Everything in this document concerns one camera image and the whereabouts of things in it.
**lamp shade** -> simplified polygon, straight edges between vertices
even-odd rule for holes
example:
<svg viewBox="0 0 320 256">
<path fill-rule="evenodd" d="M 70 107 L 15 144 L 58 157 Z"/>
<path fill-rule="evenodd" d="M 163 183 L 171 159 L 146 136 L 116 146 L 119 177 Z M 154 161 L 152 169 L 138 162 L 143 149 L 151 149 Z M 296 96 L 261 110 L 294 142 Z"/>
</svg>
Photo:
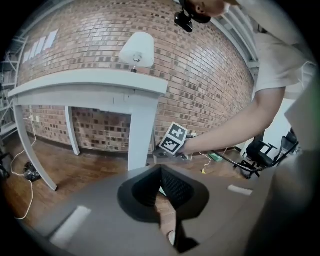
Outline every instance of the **lamp shade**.
<svg viewBox="0 0 320 256">
<path fill-rule="evenodd" d="M 120 51 L 119 58 L 137 67 L 151 67 L 155 62 L 154 38 L 145 32 L 134 33 Z"/>
</svg>

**camera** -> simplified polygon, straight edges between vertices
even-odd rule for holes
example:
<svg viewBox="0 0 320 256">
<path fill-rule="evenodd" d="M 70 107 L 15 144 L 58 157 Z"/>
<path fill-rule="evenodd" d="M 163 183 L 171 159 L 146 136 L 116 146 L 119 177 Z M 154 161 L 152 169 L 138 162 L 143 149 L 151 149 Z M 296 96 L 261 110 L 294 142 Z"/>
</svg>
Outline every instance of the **camera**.
<svg viewBox="0 0 320 256">
<path fill-rule="evenodd" d="M 183 28 L 188 33 L 191 33 L 193 31 L 193 24 L 191 22 L 191 18 L 188 17 L 184 11 L 175 13 L 174 23 Z"/>
</svg>

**white t-shirt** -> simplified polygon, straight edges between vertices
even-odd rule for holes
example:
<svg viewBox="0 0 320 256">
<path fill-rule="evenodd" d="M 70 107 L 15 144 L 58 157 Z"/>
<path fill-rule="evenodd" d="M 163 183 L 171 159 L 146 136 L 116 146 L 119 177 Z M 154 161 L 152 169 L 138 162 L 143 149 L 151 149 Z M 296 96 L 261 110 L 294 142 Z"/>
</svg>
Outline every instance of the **white t-shirt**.
<svg viewBox="0 0 320 256">
<path fill-rule="evenodd" d="M 269 0 L 237 0 L 268 33 L 254 32 L 259 59 L 256 92 L 270 88 L 299 86 L 302 91 L 304 54 L 293 45 L 304 40 L 288 15 Z"/>
</svg>

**brick wall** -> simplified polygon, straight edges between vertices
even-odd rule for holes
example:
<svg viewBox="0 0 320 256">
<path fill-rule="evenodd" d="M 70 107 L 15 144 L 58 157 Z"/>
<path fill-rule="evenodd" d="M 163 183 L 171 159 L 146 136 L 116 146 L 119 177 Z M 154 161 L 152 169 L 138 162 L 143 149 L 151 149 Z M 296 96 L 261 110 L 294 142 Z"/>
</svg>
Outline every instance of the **brick wall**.
<svg viewBox="0 0 320 256">
<path fill-rule="evenodd" d="M 154 65 L 138 73 L 169 81 L 158 104 L 156 139 L 173 121 L 197 134 L 218 127 L 251 101 L 253 79 L 236 48 L 212 23 L 194 22 L 193 33 L 177 27 L 174 13 L 180 9 L 172 0 L 77 0 L 28 33 L 26 51 L 59 29 L 50 49 L 21 65 L 18 82 L 83 68 L 129 71 L 119 52 L 133 33 L 144 31 L 154 37 Z M 40 117 L 37 135 L 70 144 L 63 106 L 25 106 L 26 117 L 29 112 Z M 130 116 L 79 108 L 72 115 L 81 147 L 128 150 Z"/>
</svg>

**wooden floor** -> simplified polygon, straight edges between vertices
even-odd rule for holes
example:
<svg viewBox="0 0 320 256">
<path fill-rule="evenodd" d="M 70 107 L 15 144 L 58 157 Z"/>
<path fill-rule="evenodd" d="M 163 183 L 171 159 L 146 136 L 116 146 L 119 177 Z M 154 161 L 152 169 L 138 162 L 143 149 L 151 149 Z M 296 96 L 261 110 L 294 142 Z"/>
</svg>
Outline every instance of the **wooden floor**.
<svg viewBox="0 0 320 256">
<path fill-rule="evenodd" d="M 6 148 L 13 156 L 23 151 L 18 137 L 14 137 Z M 37 223 L 46 211 L 49 211 L 72 193 L 90 183 L 126 172 L 128 169 L 128 162 L 123 158 L 90 154 L 77 156 L 71 150 L 52 146 L 39 140 L 34 144 L 33 148 L 42 166 L 57 184 L 58 190 L 51 190 L 42 179 L 33 183 L 33 203 L 27 217 L 23 220 L 24 223 L 31 227 Z M 234 161 L 241 159 L 240 154 L 235 150 L 228 151 L 226 154 Z M 13 170 L 21 174 L 27 161 L 28 157 L 25 153 L 19 155 L 12 165 Z M 153 159 L 149 159 L 148 162 L 153 165 Z M 206 157 L 197 156 L 192 161 L 175 163 L 175 165 L 193 172 L 200 172 L 203 165 L 208 162 L 209 160 Z M 207 174 L 204 175 L 243 179 L 233 169 L 232 164 L 226 161 L 212 161 L 210 165 L 206 166 L 205 171 Z M 23 217 L 31 200 L 30 183 L 23 177 L 12 174 L 3 184 L 3 190 L 15 216 L 17 218 Z M 175 211 L 165 196 L 159 194 L 156 200 L 156 208 L 161 215 L 161 231 L 167 234 L 169 231 L 174 230 L 176 225 Z"/>
</svg>

